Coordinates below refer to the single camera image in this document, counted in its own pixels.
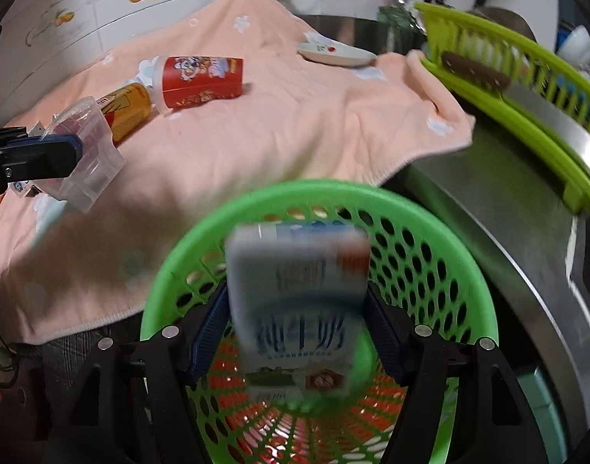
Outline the clear plastic cup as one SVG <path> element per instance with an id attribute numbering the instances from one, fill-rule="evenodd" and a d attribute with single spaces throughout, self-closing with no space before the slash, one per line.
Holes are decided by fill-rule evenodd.
<path id="1" fill-rule="evenodd" d="M 46 127 L 46 135 L 71 134 L 82 143 L 82 157 L 74 171 L 68 177 L 35 184 L 43 193 L 86 213 L 121 171 L 125 159 L 115 148 L 111 128 L 93 97 L 80 99 Z"/>

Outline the red orange drink bottle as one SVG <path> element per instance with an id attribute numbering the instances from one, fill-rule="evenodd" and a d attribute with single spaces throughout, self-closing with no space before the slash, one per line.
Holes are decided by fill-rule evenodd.
<path id="1" fill-rule="evenodd" d="M 97 99 L 116 146 L 135 132 L 151 117 L 149 91 L 140 83 L 132 82 Z"/>

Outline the red paper cup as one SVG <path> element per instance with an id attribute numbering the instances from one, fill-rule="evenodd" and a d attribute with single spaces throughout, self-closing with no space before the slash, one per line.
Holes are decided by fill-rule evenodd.
<path id="1" fill-rule="evenodd" d="M 158 111 L 187 109 L 242 95 L 244 60 L 223 56 L 159 56 L 153 67 Z"/>

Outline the white blue milk carton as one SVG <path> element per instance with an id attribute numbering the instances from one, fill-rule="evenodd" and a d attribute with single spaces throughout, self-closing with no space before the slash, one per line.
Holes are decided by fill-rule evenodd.
<path id="1" fill-rule="evenodd" d="M 346 391 L 361 363 L 366 233 L 345 223 L 240 224 L 225 256 L 240 367 L 253 396 Z"/>

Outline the green plastic trash basket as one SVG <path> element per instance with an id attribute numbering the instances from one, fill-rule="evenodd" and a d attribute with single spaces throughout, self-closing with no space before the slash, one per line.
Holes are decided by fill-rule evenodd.
<path id="1" fill-rule="evenodd" d="M 456 236 L 422 207 L 384 189 L 301 180 L 259 189 L 222 205 L 180 240 L 150 291 L 143 339 L 201 309 L 226 276 L 224 243 L 235 225 L 307 220 L 351 223 L 370 237 L 368 279 L 385 302 L 418 324 L 468 344 L 497 337 L 482 272 Z M 358 347 L 358 382 L 336 405 L 255 402 L 239 349 L 225 329 L 209 371 L 187 395 L 203 448 L 215 463 L 376 463 L 406 392 L 382 369 L 368 337 Z"/>

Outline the red plastic stool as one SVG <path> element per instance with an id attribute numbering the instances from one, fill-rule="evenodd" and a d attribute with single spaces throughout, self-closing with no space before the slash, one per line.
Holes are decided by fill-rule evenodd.
<path id="1" fill-rule="evenodd" d="M 383 371 L 372 344 L 348 389 L 308 396 L 253 396 L 233 333 L 223 338 L 209 373 L 187 390 L 214 463 L 378 463 L 406 390 Z"/>

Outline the peach floral towel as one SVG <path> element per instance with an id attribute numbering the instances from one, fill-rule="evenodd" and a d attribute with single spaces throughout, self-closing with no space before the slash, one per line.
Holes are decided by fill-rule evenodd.
<path id="1" fill-rule="evenodd" d="M 0 344 L 41 345 L 140 312 L 187 230 L 271 184 L 382 183 L 420 157 L 466 148 L 474 120 L 422 64 L 387 53 L 377 77 L 304 60 L 304 21 L 275 0 L 217 0 L 133 39 L 16 118 L 46 123 L 152 56 L 234 56 L 237 99 L 159 115 L 121 143 L 122 171 L 86 213 L 45 194 L 0 197 Z"/>

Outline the white ceramic dish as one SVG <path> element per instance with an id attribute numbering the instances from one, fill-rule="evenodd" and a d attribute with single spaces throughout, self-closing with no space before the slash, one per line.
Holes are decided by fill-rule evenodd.
<path id="1" fill-rule="evenodd" d="M 377 56 L 367 50 L 338 43 L 326 45 L 317 43 L 299 43 L 297 53 L 309 61 L 347 68 L 370 66 Z"/>

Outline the green dish rack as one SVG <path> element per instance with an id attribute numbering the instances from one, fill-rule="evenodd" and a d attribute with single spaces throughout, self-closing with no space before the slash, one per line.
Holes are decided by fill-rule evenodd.
<path id="1" fill-rule="evenodd" d="M 590 211 L 590 82 L 510 28 L 418 2 L 424 66 L 451 91 L 508 129 L 563 182 L 563 202 Z"/>

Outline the dark green utensil jar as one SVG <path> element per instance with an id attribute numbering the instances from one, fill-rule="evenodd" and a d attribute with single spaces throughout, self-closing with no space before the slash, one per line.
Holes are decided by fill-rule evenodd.
<path id="1" fill-rule="evenodd" d="M 406 56 L 410 50 L 420 49 L 426 41 L 425 31 L 404 5 L 380 6 L 378 22 L 387 26 L 385 48 L 392 53 Z"/>

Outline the white ceramic bowl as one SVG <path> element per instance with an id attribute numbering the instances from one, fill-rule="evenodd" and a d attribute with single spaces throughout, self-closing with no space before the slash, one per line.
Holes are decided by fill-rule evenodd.
<path id="1" fill-rule="evenodd" d="M 573 65 L 590 64 L 590 34 L 585 25 L 576 26 L 557 49 L 557 56 Z"/>

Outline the stainless steel pot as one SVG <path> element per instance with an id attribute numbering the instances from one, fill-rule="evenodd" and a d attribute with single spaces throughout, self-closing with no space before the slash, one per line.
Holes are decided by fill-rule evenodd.
<path id="1" fill-rule="evenodd" d="M 500 24 L 533 42 L 537 42 L 534 32 L 527 21 L 516 12 L 513 12 L 513 10 L 506 10 L 494 6 L 479 6 L 469 10 L 469 14 Z"/>

